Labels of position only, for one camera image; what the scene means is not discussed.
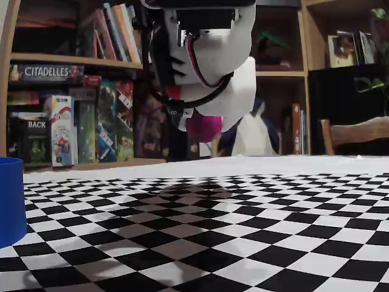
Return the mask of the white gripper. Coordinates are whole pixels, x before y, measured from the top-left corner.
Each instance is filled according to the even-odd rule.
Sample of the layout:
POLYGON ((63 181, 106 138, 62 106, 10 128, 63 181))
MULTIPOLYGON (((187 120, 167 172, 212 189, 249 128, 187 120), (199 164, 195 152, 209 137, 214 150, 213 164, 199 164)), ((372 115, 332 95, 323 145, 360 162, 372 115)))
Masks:
POLYGON ((222 117, 222 133, 253 110, 254 23, 254 6, 178 7, 166 11, 166 26, 153 26, 150 55, 162 90, 150 89, 177 129, 186 131, 184 109, 169 99, 197 101, 215 93, 214 100, 196 109, 203 116, 222 117))

